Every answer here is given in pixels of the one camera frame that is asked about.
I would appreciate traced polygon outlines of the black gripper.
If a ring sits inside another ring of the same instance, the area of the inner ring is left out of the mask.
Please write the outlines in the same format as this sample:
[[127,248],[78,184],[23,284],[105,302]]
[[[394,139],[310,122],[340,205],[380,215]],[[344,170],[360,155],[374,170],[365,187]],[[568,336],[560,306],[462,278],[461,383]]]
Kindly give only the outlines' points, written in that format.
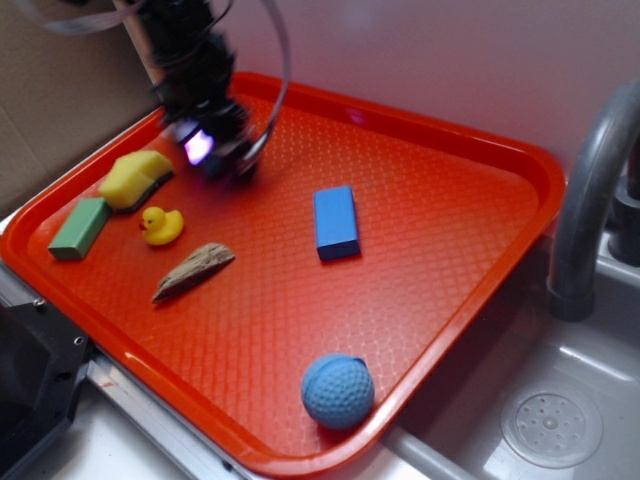
[[167,95],[160,99],[163,121],[192,167],[214,180],[253,176],[257,154],[249,113],[243,106],[233,100],[216,106],[209,101],[188,105]]

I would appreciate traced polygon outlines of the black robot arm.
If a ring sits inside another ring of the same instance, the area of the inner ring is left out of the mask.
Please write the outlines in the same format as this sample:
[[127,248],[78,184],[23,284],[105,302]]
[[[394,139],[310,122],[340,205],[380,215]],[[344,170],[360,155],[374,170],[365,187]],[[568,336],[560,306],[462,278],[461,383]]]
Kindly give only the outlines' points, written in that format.
[[155,86],[168,124],[189,162],[209,178],[251,178],[257,157],[249,113],[229,93],[235,55],[207,1],[145,1],[137,18],[161,72]]

